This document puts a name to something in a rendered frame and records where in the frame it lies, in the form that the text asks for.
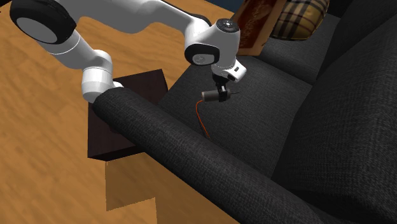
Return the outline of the grey tool with orange cable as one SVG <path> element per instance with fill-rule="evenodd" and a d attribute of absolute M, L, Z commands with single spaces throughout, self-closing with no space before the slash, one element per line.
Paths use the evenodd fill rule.
<path fill-rule="evenodd" d="M 198 118 L 199 124 L 205 133 L 205 137 L 207 137 L 208 139 L 210 139 L 211 137 L 200 118 L 199 109 L 198 109 L 199 104 L 201 102 L 212 102 L 212 101 L 224 102 L 226 100 L 229 100 L 229 98 L 231 98 L 231 96 L 233 94 L 239 94 L 239 92 L 231 92 L 230 89 L 225 88 L 225 87 L 221 87 L 219 90 L 211 90 L 211 91 L 205 91 L 205 92 L 201 93 L 201 100 L 199 100 L 195 104 L 195 112 L 196 112 L 196 116 Z"/>

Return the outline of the black fabric sofa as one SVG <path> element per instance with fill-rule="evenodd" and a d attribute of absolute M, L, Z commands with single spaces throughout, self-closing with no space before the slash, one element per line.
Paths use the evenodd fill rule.
<path fill-rule="evenodd" d="M 94 113 L 240 224 L 397 224 L 397 0 L 335 0 L 304 43 L 240 62 L 225 102 L 190 66 L 152 104 L 127 88 Z"/>

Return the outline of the dark robot stand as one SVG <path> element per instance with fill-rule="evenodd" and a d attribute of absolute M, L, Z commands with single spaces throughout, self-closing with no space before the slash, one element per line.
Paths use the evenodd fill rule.
<path fill-rule="evenodd" d="M 117 78 L 116 81 L 154 105 L 158 104 L 168 91 L 167 82 L 161 69 L 123 76 Z M 92 110 L 91 103 L 88 105 L 88 158 L 108 162 L 142 151 L 140 147 L 103 122 Z"/>

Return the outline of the plaid cushion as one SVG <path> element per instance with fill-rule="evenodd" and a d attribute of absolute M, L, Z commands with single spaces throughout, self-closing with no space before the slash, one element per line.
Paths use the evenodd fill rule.
<path fill-rule="evenodd" d="M 287 0 L 270 37 L 283 41 L 309 39 L 321 25 L 329 4 L 330 0 Z"/>

